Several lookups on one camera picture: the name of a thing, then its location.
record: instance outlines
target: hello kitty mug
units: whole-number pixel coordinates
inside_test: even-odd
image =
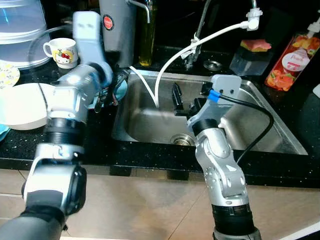
[[[72,69],[78,64],[76,41],[73,39],[63,37],[52,39],[43,44],[43,51],[45,55],[53,58],[59,68]]]

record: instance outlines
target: black countertop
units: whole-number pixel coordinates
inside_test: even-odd
[[[156,51],[162,51],[162,57],[156,59],[148,70],[159,71],[166,61],[166,56],[164,57],[166,53],[163,48],[156,48]],[[176,49],[168,48],[166,51],[169,57]],[[225,59],[230,59],[230,56],[222,53],[214,55],[204,53],[203,56],[208,58],[213,56],[224,66],[229,66],[229,62]],[[316,72],[316,67],[316,64],[311,62],[288,92],[279,92],[265,86],[262,78],[248,78],[267,98],[308,152],[308,155],[295,155],[250,151],[240,163],[248,184],[320,188],[320,99],[312,93],[312,89],[319,83],[319,79],[313,79],[312,74]],[[167,71],[186,73],[181,68],[179,61]],[[55,62],[50,61],[37,67],[36,75],[31,74],[30,71],[23,71],[19,84],[34,81],[50,83],[66,72],[67,70],[58,68]],[[227,68],[223,68],[219,73],[228,72]],[[196,64],[188,74],[210,76],[213,73],[205,70],[202,65]],[[115,106],[106,107],[99,114],[89,112],[84,140],[85,165],[109,166],[110,175],[121,176],[130,176],[134,168],[146,171],[149,169],[163,170],[168,178],[183,180],[188,179],[189,172],[200,173],[202,171],[194,157],[195,148],[192,146],[125,142],[112,139],[111,130],[116,112],[117,107]],[[0,168],[30,169],[36,145],[44,140],[42,132],[43,127],[28,131],[11,129],[7,137],[0,142]],[[235,150],[235,158],[241,152]]]

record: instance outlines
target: red logo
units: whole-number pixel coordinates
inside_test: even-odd
[[[104,15],[103,24],[107,30],[112,30],[114,28],[114,21],[109,15]]]

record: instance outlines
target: stainless steel sink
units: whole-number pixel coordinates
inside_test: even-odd
[[[153,90],[158,73],[141,73]],[[174,115],[172,87],[174,83],[180,86],[184,109],[188,109],[194,98],[203,97],[199,94],[202,84],[210,79],[206,76],[165,73],[159,86],[160,109],[157,109],[139,77],[130,74],[128,92],[119,105],[112,137],[121,141],[192,146],[195,136],[187,129],[186,117]],[[260,105],[274,117],[274,126],[252,150],[308,154],[250,81],[242,80],[238,99]],[[231,147],[243,150],[264,130],[268,122],[263,113],[236,104],[221,119],[219,126],[225,129]]]

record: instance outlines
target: white hose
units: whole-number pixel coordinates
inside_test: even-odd
[[[181,51],[179,51],[178,53],[176,53],[173,57],[171,57],[165,64],[164,66],[161,68],[157,78],[156,78],[156,81],[155,81],[155,87],[154,87],[154,95],[152,94],[151,90],[149,91],[150,95],[152,94],[152,97],[154,97],[155,99],[153,100],[154,101],[154,104],[157,108],[159,108],[159,83],[160,83],[160,79],[162,77],[162,74],[165,72],[165,70],[167,69],[167,67],[169,67],[169,65],[174,61],[176,60],[178,57],[180,57],[182,54],[184,54],[186,51],[189,51],[191,50],[192,48],[200,45],[200,44],[203,44],[221,34],[224,34],[226,32],[229,32],[231,30],[234,30],[234,29],[239,29],[239,28],[247,28],[248,26],[248,21],[243,21],[241,23],[238,23],[238,24],[234,24],[234,25],[231,25],[231,26],[228,26],[220,31],[217,31],[195,43],[192,43],[190,44],[189,46],[187,46],[186,48],[182,49]]]
[[[145,80],[144,76],[142,76],[142,74],[141,74],[140,72],[138,72],[138,70],[135,69],[133,66],[130,66],[129,68],[130,68],[132,71],[134,71],[135,74],[137,74],[138,77],[141,79],[141,81],[143,82],[145,88],[148,90],[148,92],[149,92],[149,94],[150,94],[150,96],[151,96],[154,104],[157,106],[157,104],[156,104],[156,97],[155,97],[154,93],[152,92],[151,88],[149,87],[149,85],[148,85],[147,81]]]

